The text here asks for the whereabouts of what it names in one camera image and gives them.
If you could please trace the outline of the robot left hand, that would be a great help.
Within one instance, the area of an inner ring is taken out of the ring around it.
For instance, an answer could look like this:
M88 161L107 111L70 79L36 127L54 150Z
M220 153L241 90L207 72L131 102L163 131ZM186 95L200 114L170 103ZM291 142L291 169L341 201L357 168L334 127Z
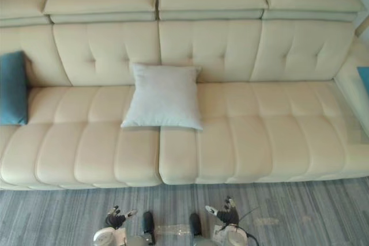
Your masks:
M105 218L104 226L107 228L119 229L125 221L137 214L137 210L133 209L125 214L121 214L119 206L112 207Z

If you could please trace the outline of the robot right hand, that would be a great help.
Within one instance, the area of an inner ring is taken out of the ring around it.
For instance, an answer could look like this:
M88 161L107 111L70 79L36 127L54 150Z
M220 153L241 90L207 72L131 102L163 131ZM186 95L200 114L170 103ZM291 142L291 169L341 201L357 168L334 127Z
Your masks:
M239 225L240 219L238 211L236 209L236 204L230 196L227 196L225 199L224 210L218 210L209 205L206 205L205 209L208 213L214 215L226 225Z

